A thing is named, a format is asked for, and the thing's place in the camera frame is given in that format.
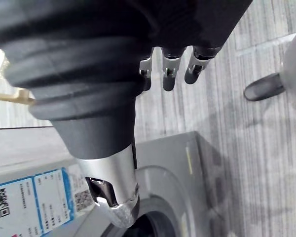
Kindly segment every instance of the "robotic hand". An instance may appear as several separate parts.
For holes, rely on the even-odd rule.
[[[0,0],[0,48],[12,86],[36,98],[77,159],[98,207],[119,227],[139,210],[135,100],[151,85],[151,51],[162,47],[163,87],[194,83],[252,0]]]

